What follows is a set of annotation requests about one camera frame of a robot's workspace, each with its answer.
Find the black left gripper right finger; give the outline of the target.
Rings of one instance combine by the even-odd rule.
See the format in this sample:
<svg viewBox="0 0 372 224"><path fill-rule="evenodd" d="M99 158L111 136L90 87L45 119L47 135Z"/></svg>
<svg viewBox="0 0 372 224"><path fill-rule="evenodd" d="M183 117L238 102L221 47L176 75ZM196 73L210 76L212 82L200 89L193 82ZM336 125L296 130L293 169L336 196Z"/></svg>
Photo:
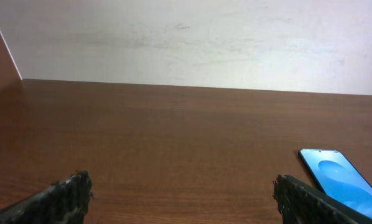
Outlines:
<svg viewBox="0 0 372 224"><path fill-rule="evenodd" d="M372 218L291 175L278 175L273 185L283 224L372 224Z"/></svg>

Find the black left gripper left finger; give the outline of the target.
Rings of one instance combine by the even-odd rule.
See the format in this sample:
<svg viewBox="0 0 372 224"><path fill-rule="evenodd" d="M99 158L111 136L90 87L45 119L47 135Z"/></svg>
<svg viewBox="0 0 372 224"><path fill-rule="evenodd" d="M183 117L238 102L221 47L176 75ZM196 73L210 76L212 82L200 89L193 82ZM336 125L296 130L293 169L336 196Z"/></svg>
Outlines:
<svg viewBox="0 0 372 224"><path fill-rule="evenodd" d="M0 224L83 224L92 181L86 170L0 210Z"/></svg>

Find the blue screen smartphone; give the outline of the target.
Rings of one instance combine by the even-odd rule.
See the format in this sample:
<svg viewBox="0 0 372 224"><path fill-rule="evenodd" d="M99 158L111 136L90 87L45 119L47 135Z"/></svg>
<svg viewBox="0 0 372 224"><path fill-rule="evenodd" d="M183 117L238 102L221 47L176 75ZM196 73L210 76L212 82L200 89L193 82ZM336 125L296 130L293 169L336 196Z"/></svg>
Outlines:
<svg viewBox="0 0 372 224"><path fill-rule="evenodd" d="M298 155L320 191L372 219L372 186L344 154L301 149Z"/></svg>

